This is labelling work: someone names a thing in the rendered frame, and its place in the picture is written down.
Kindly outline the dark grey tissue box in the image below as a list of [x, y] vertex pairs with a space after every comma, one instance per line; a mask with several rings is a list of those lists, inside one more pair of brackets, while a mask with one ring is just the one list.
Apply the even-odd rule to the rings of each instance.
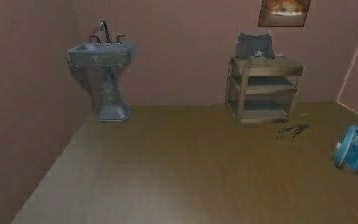
[[255, 57], [256, 51], [263, 51], [265, 58], [274, 58], [272, 37], [270, 34], [249, 35], [239, 34], [235, 56], [238, 58]]

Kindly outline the framed orange wall picture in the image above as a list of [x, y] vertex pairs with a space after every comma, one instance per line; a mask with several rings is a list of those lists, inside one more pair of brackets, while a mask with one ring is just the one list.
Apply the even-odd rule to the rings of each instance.
[[303, 27], [311, 0], [262, 0], [259, 27]]

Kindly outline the grey pedestal sink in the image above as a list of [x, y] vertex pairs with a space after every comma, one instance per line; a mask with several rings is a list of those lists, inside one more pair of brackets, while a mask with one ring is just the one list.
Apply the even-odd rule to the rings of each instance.
[[130, 116], [130, 107], [124, 102], [119, 89], [119, 78], [131, 64], [136, 45], [123, 43], [81, 43], [67, 50], [73, 67], [97, 68], [101, 75], [99, 122], [120, 122]]

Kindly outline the black sink faucet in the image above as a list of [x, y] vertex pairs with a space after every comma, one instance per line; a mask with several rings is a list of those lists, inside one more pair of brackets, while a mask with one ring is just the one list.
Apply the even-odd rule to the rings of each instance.
[[[110, 36], [110, 33], [109, 33], [109, 28], [108, 28], [107, 22], [105, 20], [102, 20], [102, 21], [99, 22], [99, 30], [104, 32], [104, 34], [105, 34], [105, 42], [107, 44], [112, 44], [111, 36]], [[124, 38], [124, 37], [125, 37], [124, 34], [117, 35], [115, 44], [121, 44], [122, 43], [121, 39]], [[98, 35], [90, 35], [90, 38], [94, 38], [96, 40], [96, 42], [99, 43], [99, 44], [102, 43], [102, 41], [100, 40]]]

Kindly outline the blue plastic bin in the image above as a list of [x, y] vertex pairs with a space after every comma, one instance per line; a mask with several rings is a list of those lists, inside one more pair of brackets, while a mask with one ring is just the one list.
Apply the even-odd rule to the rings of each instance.
[[358, 126], [350, 125], [344, 138], [337, 143], [333, 163], [358, 172]]

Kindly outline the wooden shelf unit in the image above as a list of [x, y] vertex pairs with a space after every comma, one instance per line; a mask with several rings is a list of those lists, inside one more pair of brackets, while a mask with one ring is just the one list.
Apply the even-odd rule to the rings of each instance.
[[302, 64], [282, 56], [233, 57], [228, 63], [225, 104], [235, 121], [286, 122], [298, 99]]

